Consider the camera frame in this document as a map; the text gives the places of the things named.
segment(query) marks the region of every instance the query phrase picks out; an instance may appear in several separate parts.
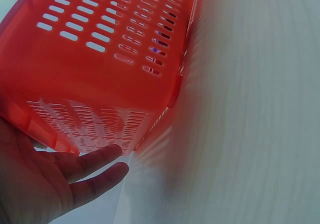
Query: hand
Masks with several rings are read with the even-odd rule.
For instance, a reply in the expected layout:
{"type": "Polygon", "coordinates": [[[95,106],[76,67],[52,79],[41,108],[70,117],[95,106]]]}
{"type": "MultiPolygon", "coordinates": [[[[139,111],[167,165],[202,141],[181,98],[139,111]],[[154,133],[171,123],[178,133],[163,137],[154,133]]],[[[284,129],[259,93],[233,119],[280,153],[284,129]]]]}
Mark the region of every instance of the hand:
{"type": "Polygon", "coordinates": [[[76,181],[121,153],[117,145],[81,157],[37,152],[27,136],[0,118],[0,223],[48,223],[96,199],[125,177],[129,170],[125,163],[76,181]]]}

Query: white wall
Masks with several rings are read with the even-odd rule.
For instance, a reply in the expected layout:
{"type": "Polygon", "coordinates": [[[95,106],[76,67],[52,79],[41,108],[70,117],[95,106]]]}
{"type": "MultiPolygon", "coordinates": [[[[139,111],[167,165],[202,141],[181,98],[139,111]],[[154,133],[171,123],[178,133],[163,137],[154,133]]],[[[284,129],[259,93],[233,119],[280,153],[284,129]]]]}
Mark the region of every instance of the white wall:
{"type": "Polygon", "coordinates": [[[320,0],[203,0],[114,224],[320,223],[320,0]]]}

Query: red plastic basket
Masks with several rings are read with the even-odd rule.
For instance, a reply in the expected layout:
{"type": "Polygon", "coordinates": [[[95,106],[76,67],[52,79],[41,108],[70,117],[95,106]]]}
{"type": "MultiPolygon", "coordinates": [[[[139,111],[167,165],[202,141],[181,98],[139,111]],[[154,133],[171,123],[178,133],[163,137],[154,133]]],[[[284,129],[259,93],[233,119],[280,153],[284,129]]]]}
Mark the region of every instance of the red plastic basket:
{"type": "Polygon", "coordinates": [[[129,154],[175,101],[193,0],[19,0],[0,25],[0,115],[74,153],[129,154]]]}

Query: finger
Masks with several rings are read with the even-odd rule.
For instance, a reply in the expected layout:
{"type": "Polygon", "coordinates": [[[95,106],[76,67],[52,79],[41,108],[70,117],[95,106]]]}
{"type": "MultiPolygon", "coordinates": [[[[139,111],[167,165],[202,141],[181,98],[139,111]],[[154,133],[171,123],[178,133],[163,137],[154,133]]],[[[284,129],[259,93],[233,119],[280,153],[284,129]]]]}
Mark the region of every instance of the finger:
{"type": "Polygon", "coordinates": [[[74,198],[73,208],[77,208],[98,198],[121,182],[128,172],[128,165],[119,162],[94,178],[70,184],[74,198]]]}
{"type": "Polygon", "coordinates": [[[99,170],[101,167],[117,159],[121,154],[121,147],[109,145],[74,159],[57,161],[56,164],[65,179],[69,183],[72,183],[99,170]]]}
{"type": "Polygon", "coordinates": [[[39,151],[38,153],[50,161],[70,160],[78,157],[78,155],[70,152],[39,151]]]}

